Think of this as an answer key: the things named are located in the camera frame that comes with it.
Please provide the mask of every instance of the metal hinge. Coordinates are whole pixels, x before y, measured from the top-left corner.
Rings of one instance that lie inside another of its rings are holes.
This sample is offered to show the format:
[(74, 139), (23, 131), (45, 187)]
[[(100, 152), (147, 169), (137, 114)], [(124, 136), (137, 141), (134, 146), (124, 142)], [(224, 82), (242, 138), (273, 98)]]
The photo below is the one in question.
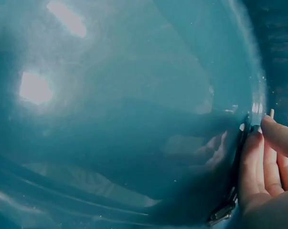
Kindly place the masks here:
[(223, 220), (229, 219), (232, 216), (232, 212), (236, 207), (237, 202), (237, 192), (236, 188), (233, 187), (230, 196), (225, 201), (225, 204), (222, 205), (219, 209), (213, 212), (207, 222), (208, 226), (213, 226)]

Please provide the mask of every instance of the glossy teal paint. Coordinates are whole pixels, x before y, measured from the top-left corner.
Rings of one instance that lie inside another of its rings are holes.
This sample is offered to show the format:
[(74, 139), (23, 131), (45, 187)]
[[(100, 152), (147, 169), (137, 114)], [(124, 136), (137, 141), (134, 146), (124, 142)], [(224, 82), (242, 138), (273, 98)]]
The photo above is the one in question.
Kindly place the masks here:
[(0, 219), (203, 228), (266, 110), (251, 32), (235, 0), (0, 1)]

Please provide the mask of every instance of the fingernail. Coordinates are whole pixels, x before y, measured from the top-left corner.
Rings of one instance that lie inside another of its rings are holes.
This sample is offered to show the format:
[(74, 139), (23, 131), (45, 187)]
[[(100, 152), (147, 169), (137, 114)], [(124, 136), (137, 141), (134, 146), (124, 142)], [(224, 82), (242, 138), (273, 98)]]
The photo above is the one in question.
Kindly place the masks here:
[(264, 117), (264, 120), (270, 123), (276, 123), (276, 121), (268, 115)]

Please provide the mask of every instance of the hand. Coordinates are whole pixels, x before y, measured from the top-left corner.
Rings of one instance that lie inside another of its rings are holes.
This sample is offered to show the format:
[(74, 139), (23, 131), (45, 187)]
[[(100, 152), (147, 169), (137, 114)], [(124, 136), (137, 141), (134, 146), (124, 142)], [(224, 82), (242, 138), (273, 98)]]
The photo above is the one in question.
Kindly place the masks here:
[(248, 137), (241, 156), (239, 205), (244, 228), (288, 229), (288, 127), (271, 117)]

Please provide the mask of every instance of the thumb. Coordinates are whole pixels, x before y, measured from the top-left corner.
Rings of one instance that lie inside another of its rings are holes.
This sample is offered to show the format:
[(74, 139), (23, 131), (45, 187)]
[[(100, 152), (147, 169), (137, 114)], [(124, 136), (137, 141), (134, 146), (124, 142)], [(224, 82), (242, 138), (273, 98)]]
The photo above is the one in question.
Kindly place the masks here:
[(264, 139), (270, 147), (288, 157), (288, 127), (277, 123), (273, 118), (266, 115), (261, 122), (261, 128)]

